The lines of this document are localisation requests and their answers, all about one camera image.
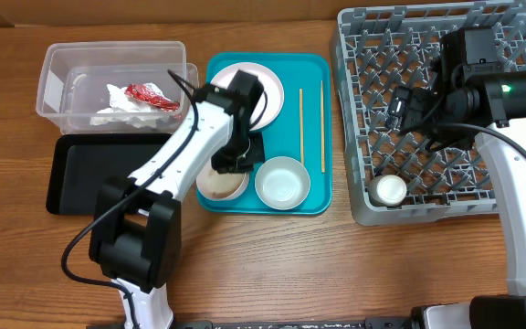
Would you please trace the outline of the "small white rice bowl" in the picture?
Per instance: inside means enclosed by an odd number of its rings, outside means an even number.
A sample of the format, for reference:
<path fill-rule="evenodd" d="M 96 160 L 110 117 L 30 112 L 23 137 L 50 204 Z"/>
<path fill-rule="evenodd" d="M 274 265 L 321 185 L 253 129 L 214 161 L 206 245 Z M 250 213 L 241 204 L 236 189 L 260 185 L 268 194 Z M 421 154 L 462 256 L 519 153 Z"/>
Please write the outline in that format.
<path fill-rule="evenodd" d="M 249 178 L 249 173 L 219 174 L 211 162 L 207 162 L 196 178 L 196 186 L 206 199 L 233 200 L 245 192 Z"/>

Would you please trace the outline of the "grey-rimmed white bowl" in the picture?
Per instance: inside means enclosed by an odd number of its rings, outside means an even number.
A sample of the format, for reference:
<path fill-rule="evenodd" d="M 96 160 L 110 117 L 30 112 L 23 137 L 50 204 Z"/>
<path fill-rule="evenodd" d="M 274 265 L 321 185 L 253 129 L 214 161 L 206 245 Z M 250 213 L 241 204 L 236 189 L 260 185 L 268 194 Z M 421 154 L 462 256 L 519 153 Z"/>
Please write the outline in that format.
<path fill-rule="evenodd" d="M 309 195 L 310 188 L 310 175 L 305 166 L 287 156 L 267 160 L 255 176 L 258 198 L 275 210 L 298 207 Z"/>

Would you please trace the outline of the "large white plate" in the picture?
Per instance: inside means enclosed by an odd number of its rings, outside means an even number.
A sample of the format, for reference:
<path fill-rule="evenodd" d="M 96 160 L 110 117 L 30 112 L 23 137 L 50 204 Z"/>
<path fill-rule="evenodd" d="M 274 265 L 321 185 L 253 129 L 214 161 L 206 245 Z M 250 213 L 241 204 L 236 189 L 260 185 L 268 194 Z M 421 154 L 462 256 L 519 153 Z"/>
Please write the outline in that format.
<path fill-rule="evenodd" d="M 260 130 L 271 124 L 279 116 L 285 100 L 283 85 L 271 69 L 253 62 L 239 62 L 227 66 L 217 72 L 210 83 L 226 88 L 239 70 L 257 76 L 264 87 L 264 93 L 250 119 L 250 130 Z"/>

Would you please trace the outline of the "white paper cup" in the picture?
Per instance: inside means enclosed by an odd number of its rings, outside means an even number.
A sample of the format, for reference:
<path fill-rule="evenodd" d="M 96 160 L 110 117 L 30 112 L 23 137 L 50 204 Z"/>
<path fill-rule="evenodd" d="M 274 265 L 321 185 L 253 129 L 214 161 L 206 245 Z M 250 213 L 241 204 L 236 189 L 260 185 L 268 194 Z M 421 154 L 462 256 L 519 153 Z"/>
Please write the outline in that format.
<path fill-rule="evenodd" d="M 368 186 L 369 199 L 375 206 L 397 207 L 406 193 L 406 182 L 397 175 L 379 175 Z"/>

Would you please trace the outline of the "red snack wrapper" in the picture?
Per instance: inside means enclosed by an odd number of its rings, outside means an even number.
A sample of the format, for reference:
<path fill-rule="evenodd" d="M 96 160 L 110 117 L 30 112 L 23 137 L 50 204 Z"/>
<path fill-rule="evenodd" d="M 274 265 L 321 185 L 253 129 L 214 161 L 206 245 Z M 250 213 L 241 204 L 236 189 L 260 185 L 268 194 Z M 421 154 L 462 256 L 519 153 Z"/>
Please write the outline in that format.
<path fill-rule="evenodd" d="M 179 102 L 170 101 L 146 84 L 130 84 L 125 89 L 125 95 L 162 111 L 177 111 L 180 108 Z"/>

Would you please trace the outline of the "white napkin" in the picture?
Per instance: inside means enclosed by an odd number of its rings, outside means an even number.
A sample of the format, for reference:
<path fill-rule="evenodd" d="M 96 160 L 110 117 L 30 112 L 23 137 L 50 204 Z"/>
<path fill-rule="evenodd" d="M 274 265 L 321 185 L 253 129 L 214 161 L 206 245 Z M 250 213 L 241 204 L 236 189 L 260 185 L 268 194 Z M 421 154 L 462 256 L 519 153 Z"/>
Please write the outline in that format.
<path fill-rule="evenodd" d="M 143 84 L 146 84 L 164 96 L 162 90 L 154 83 L 148 82 Z M 175 114 L 180 110 L 179 108 L 177 111 L 162 111 L 151 105 L 130 98 L 125 95 L 125 89 L 127 87 L 120 88 L 108 84 L 107 90 L 110 94 L 109 107 L 97 111 L 96 115 L 89 120 L 89 124 L 99 126 L 111 122 L 124 122 L 135 128 L 156 128 L 157 122 L 162 119 L 163 114 Z"/>

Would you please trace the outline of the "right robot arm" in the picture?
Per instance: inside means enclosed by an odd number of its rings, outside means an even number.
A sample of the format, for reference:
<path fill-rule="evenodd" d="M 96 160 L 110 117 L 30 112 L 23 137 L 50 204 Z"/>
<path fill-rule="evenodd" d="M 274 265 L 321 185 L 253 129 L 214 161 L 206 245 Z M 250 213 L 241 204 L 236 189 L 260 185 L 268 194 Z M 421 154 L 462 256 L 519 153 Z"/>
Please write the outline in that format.
<path fill-rule="evenodd" d="M 504 233 L 507 292 L 416 307 L 408 328 L 526 328 L 526 70 L 502 67 L 489 27 L 442 36 L 432 90 L 397 88 L 385 124 L 421 133 L 427 150 L 475 149 L 487 168 Z"/>

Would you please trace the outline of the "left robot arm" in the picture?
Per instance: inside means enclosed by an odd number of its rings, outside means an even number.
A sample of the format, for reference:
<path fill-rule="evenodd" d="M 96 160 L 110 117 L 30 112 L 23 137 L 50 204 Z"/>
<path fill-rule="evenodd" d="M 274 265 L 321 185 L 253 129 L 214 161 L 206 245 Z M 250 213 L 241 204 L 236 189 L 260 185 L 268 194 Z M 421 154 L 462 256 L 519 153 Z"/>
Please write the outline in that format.
<path fill-rule="evenodd" d="M 239 70 L 226 87 L 189 93 L 192 111 L 162 148 L 128 177 L 110 177 L 96 201 L 89 257 L 119 290 L 126 328 L 169 328 L 165 284 L 181 251 L 181 205 L 205 165 L 244 174 L 265 159 L 251 116 L 264 96 L 257 76 Z"/>

